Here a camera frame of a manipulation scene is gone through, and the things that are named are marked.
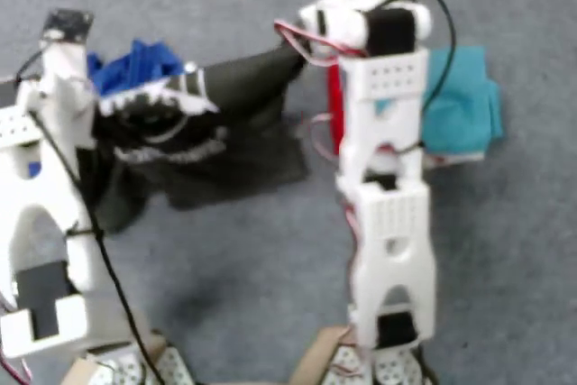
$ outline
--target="white plastic bracket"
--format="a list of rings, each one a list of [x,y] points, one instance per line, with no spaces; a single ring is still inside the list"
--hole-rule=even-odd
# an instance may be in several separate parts
[[[375,351],[363,366],[351,346],[338,347],[321,385],[429,385],[410,347]]]
[[[166,385],[195,385],[179,351],[168,347],[156,363]],[[88,385],[158,385],[152,371],[142,362],[138,347],[123,356],[100,362]]]
[[[60,47],[53,42],[45,53],[45,62],[70,61],[83,49]],[[33,110],[54,139],[67,164],[78,176],[77,148],[92,149],[94,94],[80,77],[83,67],[65,69],[45,65],[38,82],[23,82],[18,89],[17,105],[0,110],[0,292],[16,305],[14,273],[30,249],[32,224],[40,214],[48,214],[64,234],[73,227],[90,229],[84,201],[70,179],[58,153],[27,115]],[[36,153],[41,170],[29,173],[31,152]],[[0,318],[0,334],[8,358],[17,358],[48,350],[73,353],[104,344],[130,342],[133,339],[114,285],[101,260],[92,234],[79,234],[66,241],[68,276],[79,295],[55,300],[59,333],[35,339],[31,312],[19,310]],[[134,311],[142,335],[149,333],[143,314]]]
[[[337,185],[351,202],[380,146],[405,150],[420,141],[427,60],[425,49],[368,60],[340,59],[346,126]],[[379,172],[419,179],[422,168],[422,151],[415,149],[388,160]]]
[[[403,288],[409,296],[419,340],[435,331],[435,257],[429,239],[429,189],[421,180],[401,181],[394,191],[377,183],[359,188],[355,206],[361,232],[353,275],[358,344],[374,347],[377,318],[388,314],[389,293]]]

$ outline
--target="gray carpet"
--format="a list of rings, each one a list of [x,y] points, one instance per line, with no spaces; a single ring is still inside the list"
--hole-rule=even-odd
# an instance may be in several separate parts
[[[35,50],[54,6],[96,13],[91,48],[163,39],[199,63],[266,50],[271,23],[311,0],[0,0],[0,76]],[[577,383],[577,0],[446,0],[461,43],[488,50],[507,140],[480,164],[428,176],[439,268],[427,345],[444,384]],[[432,46],[447,41],[439,16]],[[290,89],[288,111],[325,107],[322,71]],[[307,181],[189,213],[155,197],[108,241],[134,303],[202,381],[286,380],[324,325],[345,321],[351,240],[333,174],[306,143]],[[43,259],[60,241],[38,241]],[[35,383],[65,361],[35,357]]]

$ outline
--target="cardboard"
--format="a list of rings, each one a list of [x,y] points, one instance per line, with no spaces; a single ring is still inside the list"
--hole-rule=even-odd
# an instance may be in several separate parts
[[[157,362],[162,353],[168,347],[166,339],[162,335],[152,335],[144,343],[152,362]],[[60,383],[60,385],[88,385],[96,371],[100,367],[99,362],[104,359],[120,357],[123,353],[130,352],[132,347],[123,347],[116,351],[107,351],[105,355],[99,353],[89,353],[87,358],[78,358],[70,367],[70,370]]]
[[[347,344],[352,335],[347,335],[347,326],[331,326],[321,329],[316,340],[307,349],[298,363],[288,385],[319,385],[325,376],[339,344]],[[164,337],[155,335],[146,344],[154,362],[158,361],[168,344]],[[77,359],[60,385],[88,385],[98,369],[97,356],[92,359]],[[283,385],[272,382],[235,382],[212,385]]]

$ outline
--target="red wire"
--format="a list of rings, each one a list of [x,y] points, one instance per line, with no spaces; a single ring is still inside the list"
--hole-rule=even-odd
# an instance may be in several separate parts
[[[307,32],[304,29],[300,29],[297,26],[294,26],[290,23],[283,22],[281,20],[276,20],[274,22],[274,28],[285,40],[287,40],[289,43],[291,43],[291,45],[292,45],[292,41],[290,41],[288,39],[287,32],[291,35],[302,36],[309,41],[318,42],[319,44],[330,47],[333,50],[335,50],[336,52],[343,54],[345,56],[354,56],[354,57],[366,57],[367,56],[367,53],[364,50],[353,49],[353,48],[348,47],[348,46],[341,44],[339,42],[331,41],[324,36],[316,35],[312,32]],[[336,56],[332,56],[332,57],[323,59],[322,61],[331,61],[331,60],[336,60]]]
[[[353,206],[350,204],[345,205],[344,207],[344,219],[346,221],[346,223],[348,224],[349,228],[351,229],[351,233],[353,234],[353,254],[351,255],[351,259],[349,260],[348,264],[347,264],[347,278],[349,280],[349,297],[351,298],[351,301],[354,302],[353,299],[353,271],[354,271],[354,265],[357,261],[357,255],[359,253],[359,250],[361,249],[361,234],[359,234],[359,227],[355,226],[355,224],[353,223],[354,221],[354,209]]]
[[[20,385],[30,385],[30,382],[23,378],[20,373],[6,360],[4,353],[0,349],[0,366]]]

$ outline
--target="cable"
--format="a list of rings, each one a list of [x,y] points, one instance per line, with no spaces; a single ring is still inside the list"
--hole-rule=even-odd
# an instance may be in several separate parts
[[[20,385],[30,385],[30,381],[26,380],[5,358],[2,349],[0,349],[0,366]]]
[[[451,15],[451,11],[449,11],[449,8],[448,8],[448,6],[444,0],[436,0],[436,2],[441,7],[441,10],[443,10],[443,14],[447,20],[448,25],[449,25],[449,33],[450,33],[450,38],[451,38],[451,49],[449,50],[449,55],[447,56],[447,61],[444,65],[443,73],[441,74],[441,77],[439,78],[435,87],[433,88],[433,91],[431,92],[431,96],[425,101],[425,104],[423,105],[423,113],[426,113],[426,111],[428,110],[431,103],[433,103],[433,101],[435,101],[435,99],[437,99],[437,97],[441,94],[441,90],[443,90],[444,82],[447,80],[447,77],[449,76],[449,72],[451,71],[451,67],[453,66],[454,54],[455,54],[455,51],[457,50],[457,31],[454,27],[454,21],[453,21],[453,16]]]
[[[37,60],[40,57],[40,55],[42,54],[42,52],[44,50],[46,50],[46,47],[44,47],[43,49],[40,49],[39,51],[34,53],[20,67],[20,69],[16,73],[16,78],[20,79],[19,81],[15,81],[14,84],[16,87],[18,87],[18,85],[22,82],[22,74],[33,64],[33,62],[35,60]],[[102,256],[102,260],[105,264],[108,275],[110,276],[110,278],[114,284],[114,288],[116,289],[116,293],[118,294],[118,297],[120,298],[120,302],[123,306],[124,313],[126,314],[126,318],[128,320],[128,325],[130,326],[133,337],[136,340],[136,343],[138,344],[138,347],[142,353],[142,357],[144,358],[144,360],[146,361],[146,364],[148,365],[148,367],[151,369],[152,373],[156,377],[156,380],[158,381],[158,383],[160,385],[165,385],[164,379],[160,376],[160,372],[158,371],[158,369],[156,368],[156,366],[152,362],[151,357],[149,356],[148,352],[146,351],[146,347],[144,346],[144,342],[142,341],[142,337],[138,331],[138,327],[136,326],[134,314],[133,314],[132,310],[130,309],[130,306],[128,304],[128,300],[126,299],[126,295],[124,294],[124,290],[122,288],[120,280],[118,279],[118,276],[116,275],[116,272],[114,271],[114,267],[110,261],[108,251],[106,250],[105,243],[104,243],[105,233],[102,230],[102,228],[100,227],[100,224],[98,223],[95,211],[89,205],[89,201],[86,198],[86,193],[84,192],[84,189],[82,188],[80,180],[75,175],[74,170],[70,167],[68,161],[66,160],[66,157],[62,153],[62,150],[58,147],[58,144],[56,144],[56,142],[54,141],[54,138],[52,137],[52,134],[50,134],[50,132],[46,128],[46,125],[44,125],[44,123],[41,121],[41,119],[38,117],[38,115],[36,113],[34,113],[33,111],[29,111],[28,115],[31,117],[31,119],[34,122],[34,124],[36,125],[36,127],[42,132],[43,137],[46,139],[46,141],[48,142],[50,147],[56,153],[58,159],[60,160],[60,162],[62,163],[62,166],[64,167],[64,170],[66,171],[67,175],[69,176],[70,181],[72,182],[72,184],[74,185],[74,187],[78,191],[78,193],[80,194],[80,197],[82,198],[82,201],[84,202],[85,208],[87,210],[88,219],[90,220],[90,225],[92,226],[91,232],[95,236],[96,244],[98,246],[98,249],[100,250],[100,254]],[[78,231],[76,230],[75,227],[73,227],[67,231],[66,236],[70,237],[70,236],[75,236],[77,234],[78,234]]]
[[[0,292],[0,309],[4,310],[5,313],[12,313],[14,311],[14,307],[10,305],[8,299]]]
[[[304,29],[300,29],[299,27],[285,22],[284,20],[275,20],[274,22],[274,29],[277,31],[280,36],[282,36],[285,41],[287,41],[290,46],[295,49],[305,60],[308,61],[311,65],[321,68],[329,68],[333,65],[338,63],[338,58],[336,56],[329,56],[328,58],[319,59],[315,56],[311,55],[309,51],[298,41],[295,35],[301,36],[309,41],[314,41],[319,44],[325,45],[334,49],[339,54],[345,56],[355,56],[355,57],[364,57],[366,53],[363,50],[356,50],[351,47],[347,47],[344,44],[339,42],[331,41],[328,38],[316,35],[312,32],[308,32]]]
[[[22,365],[22,370],[24,371],[24,373],[26,374],[26,377],[28,378],[29,382],[32,382],[33,379],[33,375],[32,375],[32,370],[30,370],[30,367],[28,367],[28,364],[26,363],[26,360],[23,358],[20,361],[20,364]]]
[[[315,137],[313,126],[320,123],[330,122],[333,119],[333,115],[330,113],[321,113],[320,115],[313,116],[308,121],[308,134],[310,136],[310,140],[313,143],[313,149],[318,153],[323,159],[330,162],[332,165],[338,167],[338,157],[334,155],[331,151],[329,151],[323,144],[318,141]]]
[[[28,60],[26,60],[22,64],[22,66],[18,69],[18,71],[16,71],[16,74],[14,75],[14,89],[18,89],[18,87],[22,83],[22,75],[24,74],[24,72],[26,72],[28,68],[31,67],[36,60],[38,60],[38,58],[42,55],[42,53],[46,49],[48,49],[49,46],[50,44],[47,44],[41,49],[37,50],[30,58],[28,58]]]

